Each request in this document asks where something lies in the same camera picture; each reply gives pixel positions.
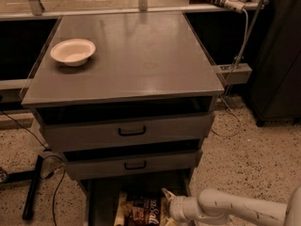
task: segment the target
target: cabinet top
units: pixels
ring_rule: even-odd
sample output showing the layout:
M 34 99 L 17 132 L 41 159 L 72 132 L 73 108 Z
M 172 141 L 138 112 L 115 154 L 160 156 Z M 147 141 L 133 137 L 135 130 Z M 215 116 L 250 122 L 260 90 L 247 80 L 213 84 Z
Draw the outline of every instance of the cabinet top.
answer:
M 81 67 L 50 57 L 63 40 L 96 53 Z M 181 12 L 65 16 L 23 99 L 24 107 L 207 96 L 223 87 Z

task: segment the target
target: speckled floor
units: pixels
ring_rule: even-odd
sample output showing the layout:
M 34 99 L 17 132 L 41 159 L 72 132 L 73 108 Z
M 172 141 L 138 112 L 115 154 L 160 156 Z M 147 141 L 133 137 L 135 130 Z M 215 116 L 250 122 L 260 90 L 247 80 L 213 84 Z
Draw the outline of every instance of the speckled floor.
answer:
M 190 182 L 192 194 L 209 186 L 255 199 L 287 202 L 292 191 L 301 185 L 301 125 L 271 121 L 257 127 L 241 97 L 231 96 L 228 103 L 240 122 L 223 104 L 216 105 L 213 131 L 203 143 L 204 154 Z M 25 119 L 24 125 L 32 118 L 27 114 L 11 116 Z M 0 122 L 1 167 L 8 172 L 33 169 L 41 146 L 27 131 L 12 126 L 5 116 L 0 117 Z M 237 135 L 227 137 L 237 130 Z M 55 159 L 50 160 L 42 169 L 43 175 L 55 164 Z M 29 182 L 0 185 L 0 225 L 54 225 L 52 198 L 61 176 L 59 171 L 40 182 L 31 221 L 22 220 Z M 66 175 L 55 198 L 57 225 L 83 225 L 84 211 L 85 195 Z M 253 224 L 231 217 L 227 225 Z

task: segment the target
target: bowl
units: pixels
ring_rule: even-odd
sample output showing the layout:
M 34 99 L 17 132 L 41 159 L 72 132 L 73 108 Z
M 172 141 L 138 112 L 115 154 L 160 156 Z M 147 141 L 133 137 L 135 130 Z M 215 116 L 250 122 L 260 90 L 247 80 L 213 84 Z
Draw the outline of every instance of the bowl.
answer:
M 85 64 L 95 52 L 95 45 L 89 40 L 65 40 L 52 48 L 50 56 L 70 67 Z

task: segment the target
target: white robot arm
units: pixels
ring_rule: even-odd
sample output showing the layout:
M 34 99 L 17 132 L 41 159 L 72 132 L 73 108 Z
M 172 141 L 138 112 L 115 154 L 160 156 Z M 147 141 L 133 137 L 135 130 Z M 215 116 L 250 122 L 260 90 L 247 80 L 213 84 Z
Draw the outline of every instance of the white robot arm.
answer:
M 292 194 L 289 204 L 234 196 L 210 188 L 197 197 L 175 196 L 163 191 L 169 200 L 168 215 L 179 223 L 196 220 L 223 225 L 229 215 L 234 215 L 258 226 L 301 225 L 301 186 Z

